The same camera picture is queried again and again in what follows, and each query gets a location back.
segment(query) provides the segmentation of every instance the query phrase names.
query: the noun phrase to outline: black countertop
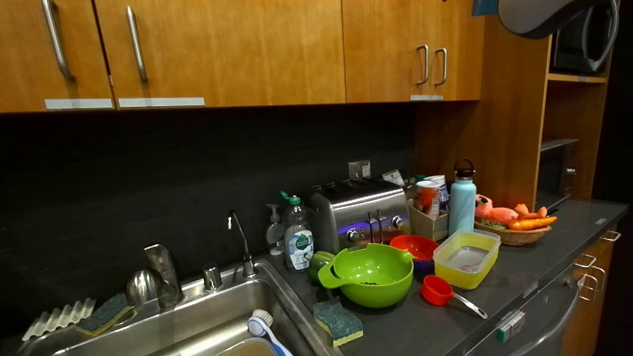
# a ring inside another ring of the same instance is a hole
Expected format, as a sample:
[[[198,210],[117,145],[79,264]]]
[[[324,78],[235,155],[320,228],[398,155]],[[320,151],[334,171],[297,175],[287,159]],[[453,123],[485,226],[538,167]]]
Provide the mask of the black countertop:
[[[429,307],[419,299],[419,282],[392,309],[370,311],[344,301],[364,323],[364,339],[344,345],[346,356],[372,355],[465,355],[477,341],[522,301],[568,268],[593,240],[617,224],[627,212],[623,205],[568,201],[558,222],[534,246],[500,248],[497,266],[475,292],[459,292],[489,313],[483,321],[457,307]],[[303,303],[311,309],[324,292],[307,274],[281,270]]]

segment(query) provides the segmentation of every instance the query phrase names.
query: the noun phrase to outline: silver toaster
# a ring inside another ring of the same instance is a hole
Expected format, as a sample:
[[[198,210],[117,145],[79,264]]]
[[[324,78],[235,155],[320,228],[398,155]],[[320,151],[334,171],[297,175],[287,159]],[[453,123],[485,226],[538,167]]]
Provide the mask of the silver toaster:
[[[315,244],[320,252],[338,254],[364,244],[388,244],[409,234],[409,210],[400,187],[376,181],[340,181],[315,189],[311,207],[317,212]]]

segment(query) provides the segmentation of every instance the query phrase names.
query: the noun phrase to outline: stainless steel sink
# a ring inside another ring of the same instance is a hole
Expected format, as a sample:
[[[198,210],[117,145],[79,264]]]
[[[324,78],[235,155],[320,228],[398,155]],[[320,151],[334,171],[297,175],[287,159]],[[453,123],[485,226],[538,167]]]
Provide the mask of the stainless steel sink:
[[[255,280],[235,278],[222,274],[220,292],[206,292],[202,280],[186,284],[184,301],[172,311],[150,301],[107,335],[85,339],[67,329],[28,343],[20,355],[273,355],[269,343],[247,333],[255,309],[271,313],[275,337],[293,355],[340,355],[269,262],[257,262]]]

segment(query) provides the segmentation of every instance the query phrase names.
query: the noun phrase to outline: electrical outlet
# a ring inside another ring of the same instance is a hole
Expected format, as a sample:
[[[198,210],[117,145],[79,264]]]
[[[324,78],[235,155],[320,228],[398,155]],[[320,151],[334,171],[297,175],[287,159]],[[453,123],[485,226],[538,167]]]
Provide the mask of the electrical outlet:
[[[348,179],[372,179],[372,163],[370,161],[352,161],[348,163]]]

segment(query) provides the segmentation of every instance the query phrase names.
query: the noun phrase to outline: faucet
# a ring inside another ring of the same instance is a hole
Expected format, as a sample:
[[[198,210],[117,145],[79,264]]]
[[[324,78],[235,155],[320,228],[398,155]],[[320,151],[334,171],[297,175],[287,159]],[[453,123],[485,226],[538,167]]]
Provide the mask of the faucet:
[[[239,224],[239,218],[237,218],[235,210],[229,210],[226,226],[228,226],[229,232],[237,230],[237,236],[241,238],[241,244],[243,244],[243,278],[245,280],[253,280],[255,278],[255,262],[253,262],[253,256],[251,256],[251,250],[249,250],[249,242],[247,242],[247,238],[243,234],[243,228]]]
[[[158,305],[162,309],[176,307],[184,299],[184,296],[170,252],[164,246],[154,244],[144,248],[144,256],[150,268],[158,274]]]

